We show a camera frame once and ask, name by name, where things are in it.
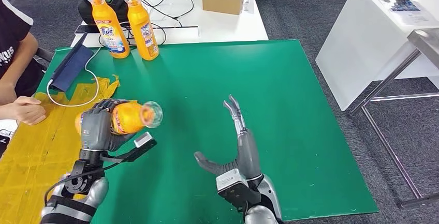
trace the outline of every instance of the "robotic arm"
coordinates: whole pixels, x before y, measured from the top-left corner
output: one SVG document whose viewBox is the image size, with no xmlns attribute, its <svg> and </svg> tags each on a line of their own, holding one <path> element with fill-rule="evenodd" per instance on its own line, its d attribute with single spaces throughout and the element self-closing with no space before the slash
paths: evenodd
<svg viewBox="0 0 439 224">
<path fill-rule="evenodd" d="M 224 101 L 238 136 L 238 155 L 224 165 L 212 162 L 201 153 L 194 153 L 200 167 L 217 176 L 218 194 L 243 212 L 246 224 L 282 223 L 281 208 L 273 183 L 260 171 L 259 155 L 255 140 L 245 126 L 238 101 L 229 95 Z"/>
<path fill-rule="evenodd" d="M 104 99 L 82 114 L 79 159 L 75 161 L 70 175 L 46 191 L 41 223 L 90 223 L 107 195 L 109 184 L 104 171 L 122 162 L 136 160 L 157 144 L 146 132 L 134 141 L 135 148 L 128 153 L 115 157 L 108 155 L 108 151 L 117 151 L 134 136 L 112 133 L 111 112 L 124 102 L 128 101 Z M 104 161 L 113 164 L 104 167 Z M 47 201 L 51 189 L 54 190 Z M 86 196 L 74 200 L 75 194 Z"/>
</svg>

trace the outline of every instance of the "yellow plastic bag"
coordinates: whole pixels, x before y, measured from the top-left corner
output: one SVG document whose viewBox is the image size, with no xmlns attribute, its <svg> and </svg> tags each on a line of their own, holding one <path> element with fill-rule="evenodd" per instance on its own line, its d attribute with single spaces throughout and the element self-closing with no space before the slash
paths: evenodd
<svg viewBox="0 0 439 224">
<path fill-rule="evenodd" d="M 0 159 L 0 223 L 39 223 L 46 190 L 70 172 L 78 159 L 80 137 L 75 117 L 94 103 L 110 98 L 120 86 L 98 78 L 99 93 L 93 102 L 74 108 L 55 105 L 44 93 L 37 93 L 47 118 L 35 126 L 20 124 Z M 64 93 L 52 95 L 61 104 L 81 104 L 96 92 L 96 83 L 78 84 L 70 101 Z"/>
</svg>

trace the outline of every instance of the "white desk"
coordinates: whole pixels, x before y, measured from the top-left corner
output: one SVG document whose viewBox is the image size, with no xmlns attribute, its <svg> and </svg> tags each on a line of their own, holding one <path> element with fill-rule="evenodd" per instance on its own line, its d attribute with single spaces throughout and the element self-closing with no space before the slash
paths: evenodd
<svg viewBox="0 0 439 224">
<path fill-rule="evenodd" d="M 439 20 L 437 0 L 418 0 Z M 378 0 L 347 0 L 316 62 L 341 110 L 375 80 L 387 77 L 414 49 L 402 26 Z M 421 56 L 399 78 L 429 77 L 438 86 L 439 70 Z"/>
<path fill-rule="evenodd" d="M 147 0 L 157 4 L 161 0 Z M 166 29 L 166 44 L 172 43 L 199 43 L 199 42 L 223 42 L 223 41 L 254 41 L 268 40 L 264 24 L 259 14 L 256 2 L 254 2 L 254 13 L 243 11 L 240 15 L 216 13 L 204 11 L 202 0 L 193 0 L 194 10 L 183 16 L 180 21 L 183 26 L 197 26 L 198 31 L 183 31 L 181 28 Z M 191 8 L 190 0 L 165 0 L 157 8 L 171 16 L 178 16 Z M 175 20 L 162 15 L 161 13 L 148 9 L 151 13 L 151 22 L 161 27 L 179 26 Z M 155 29 L 157 42 L 163 40 L 163 33 Z M 72 43 L 75 44 L 81 35 L 76 35 Z M 98 47 L 99 35 L 88 35 L 84 42 L 87 47 Z"/>
</svg>

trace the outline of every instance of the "floor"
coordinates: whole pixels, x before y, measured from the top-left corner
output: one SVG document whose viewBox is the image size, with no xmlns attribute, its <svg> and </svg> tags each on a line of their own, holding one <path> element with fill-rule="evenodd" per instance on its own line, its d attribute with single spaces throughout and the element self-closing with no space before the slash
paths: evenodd
<svg viewBox="0 0 439 224">
<path fill-rule="evenodd" d="M 48 50 L 69 46 L 80 23 L 78 0 L 10 0 L 32 16 L 33 34 Z M 292 223 L 439 223 L 439 203 L 400 210 L 395 202 L 412 197 L 397 168 L 362 113 L 340 111 L 315 58 L 346 0 L 256 0 L 270 39 L 300 39 L 337 117 L 347 143 L 379 208 L 379 213 Z M 397 80 L 383 95 L 437 91 L 428 79 Z M 394 146 L 422 194 L 439 191 L 439 99 L 373 103 L 369 110 Z"/>
</svg>

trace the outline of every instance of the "orange bottle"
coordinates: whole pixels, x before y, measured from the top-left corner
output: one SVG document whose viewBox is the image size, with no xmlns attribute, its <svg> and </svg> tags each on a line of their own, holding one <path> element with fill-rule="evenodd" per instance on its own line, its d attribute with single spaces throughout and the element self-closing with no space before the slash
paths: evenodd
<svg viewBox="0 0 439 224">
<path fill-rule="evenodd" d="M 144 60 L 158 56 L 158 45 L 152 29 L 150 16 L 142 6 L 141 0 L 125 0 L 128 4 L 128 20 L 133 30 L 139 55 Z"/>
<path fill-rule="evenodd" d="M 114 58 L 126 58 L 129 45 L 122 32 L 118 17 L 105 0 L 88 0 L 93 7 L 92 15 L 105 45 Z"/>
<path fill-rule="evenodd" d="M 81 131 L 82 113 L 75 119 L 75 127 Z M 112 133 L 125 135 L 140 131 L 143 127 L 154 128 L 163 119 L 162 108 L 154 101 L 140 105 L 135 101 L 117 105 L 111 112 Z"/>
</svg>

